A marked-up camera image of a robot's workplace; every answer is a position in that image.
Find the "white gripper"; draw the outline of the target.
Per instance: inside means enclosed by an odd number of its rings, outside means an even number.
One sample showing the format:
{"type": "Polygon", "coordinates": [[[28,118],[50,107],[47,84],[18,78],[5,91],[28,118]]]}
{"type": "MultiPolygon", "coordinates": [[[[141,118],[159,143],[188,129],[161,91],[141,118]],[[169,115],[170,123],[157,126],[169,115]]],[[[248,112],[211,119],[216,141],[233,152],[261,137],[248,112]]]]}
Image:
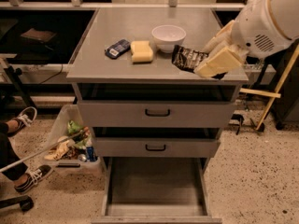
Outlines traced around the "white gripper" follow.
{"type": "Polygon", "coordinates": [[[262,59],[293,42],[294,0],[252,0],[202,48],[212,55],[200,62],[194,73],[203,78],[225,74],[244,64],[247,51],[250,57],[262,59]],[[231,46],[212,51],[222,42],[231,46]]]}

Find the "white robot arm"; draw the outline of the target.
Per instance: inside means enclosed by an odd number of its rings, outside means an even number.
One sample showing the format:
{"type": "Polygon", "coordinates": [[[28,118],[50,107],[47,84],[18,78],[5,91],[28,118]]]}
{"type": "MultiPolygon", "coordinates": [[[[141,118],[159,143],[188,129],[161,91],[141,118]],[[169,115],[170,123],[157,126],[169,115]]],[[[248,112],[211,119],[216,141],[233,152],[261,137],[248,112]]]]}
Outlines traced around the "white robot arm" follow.
{"type": "Polygon", "coordinates": [[[299,0],[249,0],[204,46],[207,57],[194,69],[214,77],[287,49],[299,37],[299,0]]]}

